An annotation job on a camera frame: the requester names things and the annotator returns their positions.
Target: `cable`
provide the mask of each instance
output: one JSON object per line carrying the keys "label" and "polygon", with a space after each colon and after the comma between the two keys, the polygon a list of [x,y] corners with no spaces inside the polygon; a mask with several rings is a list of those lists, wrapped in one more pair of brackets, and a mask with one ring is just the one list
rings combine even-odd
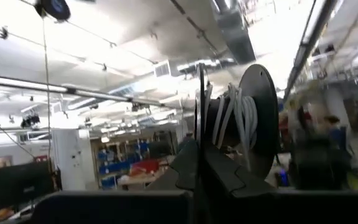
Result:
{"label": "cable", "polygon": [[[209,106],[211,92],[213,86],[207,86],[207,95],[206,95],[206,108]],[[216,146],[220,149],[223,143],[224,134],[226,132],[227,124],[229,122],[229,118],[234,113],[234,117],[236,119],[237,129],[240,136],[240,142],[242,149],[244,151],[244,157],[246,159],[246,166],[250,171],[250,162],[248,152],[255,146],[257,134],[256,127],[258,125],[258,115],[257,109],[255,105],[255,101],[251,96],[243,96],[242,89],[236,88],[232,83],[229,84],[229,97],[230,102],[227,106],[226,113],[224,115],[224,119],[222,122],[222,126],[219,133],[218,143],[216,143],[216,138],[219,131],[219,124],[221,117],[223,115],[223,106],[225,97],[221,95],[219,97],[219,108],[218,113],[216,115],[215,125],[213,129],[213,144],[217,144]]]}
{"label": "cable", "polygon": [[30,155],[33,159],[35,159],[35,156],[33,156],[28,150],[26,150],[23,146],[21,146],[17,141],[15,141],[1,126],[0,126],[0,130],[6,134],[6,136],[12,140],[12,142],[14,144],[16,144],[17,146],[19,146],[21,149],[23,149],[23,151],[25,151],[26,153],[28,153],[28,155]]}
{"label": "cable", "polygon": [[50,148],[51,148],[51,135],[50,135],[50,90],[49,90],[49,69],[48,69],[48,52],[47,52],[47,38],[45,36],[45,16],[46,12],[42,10],[42,32],[44,39],[44,53],[45,53],[45,73],[47,78],[47,98],[48,98],[48,159],[50,159]]}

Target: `black spool flange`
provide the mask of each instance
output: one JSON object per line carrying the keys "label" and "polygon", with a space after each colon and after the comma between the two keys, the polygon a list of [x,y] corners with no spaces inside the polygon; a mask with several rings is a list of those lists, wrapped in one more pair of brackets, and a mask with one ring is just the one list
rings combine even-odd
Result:
{"label": "black spool flange", "polygon": [[[278,149],[278,103],[275,87],[269,72],[262,65],[251,65],[243,74],[239,87],[244,96],[251,96],[257,108],[257,141],[250,152],[251,171],[258,177],[266,177]],[[219,129],[229,105],[226,98]],[[211,141],[218,113],[219,100],[211,100],[208,106],[205,140]],[[225,131],[223,146],[235,146],[240,143],[234,113],[230,116]]]}

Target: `cable spool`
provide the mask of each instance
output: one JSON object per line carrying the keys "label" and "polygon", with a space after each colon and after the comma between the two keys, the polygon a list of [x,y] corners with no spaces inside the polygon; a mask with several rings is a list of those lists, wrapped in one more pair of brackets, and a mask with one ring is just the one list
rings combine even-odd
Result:
{"label": "cable spool", "polygon": [[[243,74],[239,88],[230,85],[228,93],[220,96],[223,100],[209,99],[211,92],[207,86],[206,93],[201,95],[205,97],[204,116],[200,113],[203,105],[197,101],[197,124],[206,118],[200,141],[212,141],[217,147],[242,144],[248,148],[243,150],[246,167],[254,175],[265,178],[278,149],[278,102],[269,72],[261,65],[251,65]],[[196,132],[200,131],[200,125],[196,126]]]}

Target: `hanging wire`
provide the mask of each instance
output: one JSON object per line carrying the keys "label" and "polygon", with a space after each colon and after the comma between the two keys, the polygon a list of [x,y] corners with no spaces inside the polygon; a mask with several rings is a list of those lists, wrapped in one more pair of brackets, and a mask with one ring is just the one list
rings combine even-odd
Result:
{"label": "hanging wire", "polygon": [[33,159],[35,159],[35,156],[33,156],[28,150],[26,150],[23,146],[21,146],[17,141],[15,141],[6,131],[5,129],[3,129],[0,125],[0,130],[6,134],[6,136],[12,140],[12,142],[14,144],[16,144],[17,146],[19,146],[23,151],[25,151],[26,153],[28,153],[28,155],[30,155]]}
{"label": "hanging wire", "polygon": [[50,135],[50,90],[49,90],[49,69],[48,69],[48,52],[47,52],[47,38],[45,35],[45,10],[42,10],[42,33],[44,39],[44,53],[45,53],[45,74],[47,79],[47,98],[48,98],[48,159],[50,158],[51,149],[51,135]]}

